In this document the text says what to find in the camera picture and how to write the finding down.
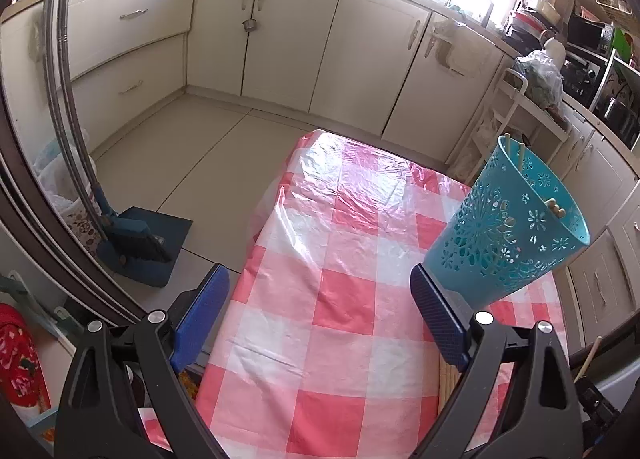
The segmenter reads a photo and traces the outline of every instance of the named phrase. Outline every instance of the drawer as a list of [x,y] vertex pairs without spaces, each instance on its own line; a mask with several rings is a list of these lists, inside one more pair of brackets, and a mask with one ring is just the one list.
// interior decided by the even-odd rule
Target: drawer
[[585,344],[611,332],[636,310],[612,235],[605,231],[569,265]]
[[160,40],[90,71],[73,83],[91,152],[111,134],[184,86],[184,36]]
[[70,0],[71,77],[131,49],[187,32],[193,0]]
[[640,185],[636,185],[607,228],[613,237],[637,305],[640,299]]
[[562,144],[562,147],[560,147],[558,153],[549,164],[549,168],[553,170],[558,178],[563,179],[569,169],[575,165],[595,129],[581,114],[566,103],[561,102],[560,107],[564,112],[564,117],[571,124],[571,131],[569,132],[569,138]]

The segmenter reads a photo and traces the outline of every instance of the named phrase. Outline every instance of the table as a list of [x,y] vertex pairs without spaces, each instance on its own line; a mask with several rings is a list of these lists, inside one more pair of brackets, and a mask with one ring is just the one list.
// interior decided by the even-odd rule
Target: table
[[[409,457],[436,419],[440,370],[409,275],[468,191],[336,134],[300,138],[251,221],[196,399],[230,457]],[[489,309],[504,324],[548,320],[566,349],[550,273]],[[510,372],[470,447],[488,439]],[[153,412],[143,419],[162,444]]]

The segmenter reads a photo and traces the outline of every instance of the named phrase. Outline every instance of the white cabinet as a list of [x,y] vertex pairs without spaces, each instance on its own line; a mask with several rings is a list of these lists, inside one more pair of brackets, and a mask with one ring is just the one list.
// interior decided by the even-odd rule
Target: white cabinet
[[194,0],[187,83],[239,96],[254,0]]
[[604,136],[595,134],[562,182],[580,207],[593,241],[630,194],[636,175]]
[[611,234],[606,231],[569,265],[584,340],[592,344],[623,324],[636,310]]
[[242,95],[308,112],[337,4],[255,0]]
[[429,15],[403,0],[340,0],[310,112],[382,134]]
[[148,107],[184,85],[184,36],[136,49],[73,83],[89,151]]
[[591,141],[591,136],[593,136],[595,129],[580,113],[566,103],[561,102],[560,107],[564,117],[570,124],[569,137],[554,156],[549,168],[554,171],[558,178],[564,179],[564,176],[575,165],[585,147]]
[[124,52],[187,32],[193,0],[71,0],[71,77]]
[[442,65],[433,36],[435,25],[449,20],[433,14],[406,78],[383,139],[444,162],[462,136],[500,65],[493,48],[480,74],[462,76]]

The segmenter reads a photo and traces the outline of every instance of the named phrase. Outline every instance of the floor tile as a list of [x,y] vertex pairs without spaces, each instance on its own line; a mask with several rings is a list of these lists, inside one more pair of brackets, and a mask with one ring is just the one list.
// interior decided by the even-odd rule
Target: floor tile
[[97,161],[98,179],[117,211],[156,210],[243,114],[184,95],[129,132]]
[[[153,311],[154,309],[166,311],[180,293],[196,289],[212,267],[212,262],[183,249],[175,263],[171,279],[165,287],[150,287],[121,275],[115,275],[114,280],[122,289],[129,293],[146,312]],[[236,287],[238,277],[237,273],[229,272],[231,291]]]
[[250,216],[303,134],[302,129],[245,116],[160,209],[194,221],[184,248],[241,271]]

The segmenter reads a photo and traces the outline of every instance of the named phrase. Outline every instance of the pot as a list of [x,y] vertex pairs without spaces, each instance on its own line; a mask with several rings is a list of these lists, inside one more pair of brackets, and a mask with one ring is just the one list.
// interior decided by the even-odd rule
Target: pot
[[560,14],[556,12],[551,2],[547,0],[527,0],[527,7],[537,11],[554,26],[557,26],[558,22],[560,22]]

